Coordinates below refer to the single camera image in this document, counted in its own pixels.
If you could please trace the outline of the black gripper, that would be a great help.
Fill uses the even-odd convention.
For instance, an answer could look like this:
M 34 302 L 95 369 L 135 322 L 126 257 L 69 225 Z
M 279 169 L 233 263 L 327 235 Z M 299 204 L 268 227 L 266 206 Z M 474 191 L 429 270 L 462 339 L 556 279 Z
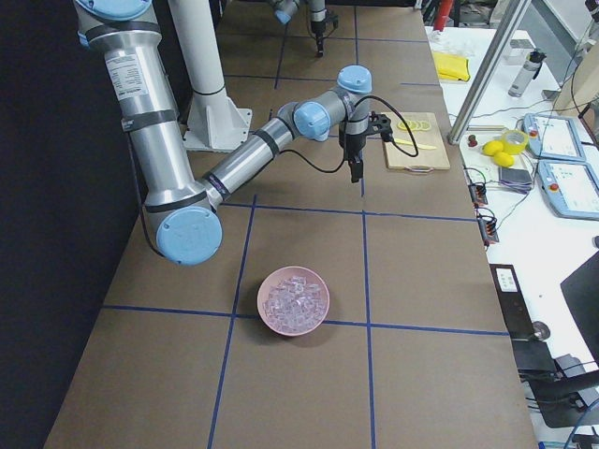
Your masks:
M 320 58 L 324 56 L 324 39 L 327 25 L 325 21 L 310 21 L 310 29 L 315 38 L 316 43 L 316 57 Z
M 351 182 L 363 179 L 362 150 L 366 144 L 365 122 L 342 122 L 339 125 L 339 143 L 343 148 L 343 159 L 349 162 Z

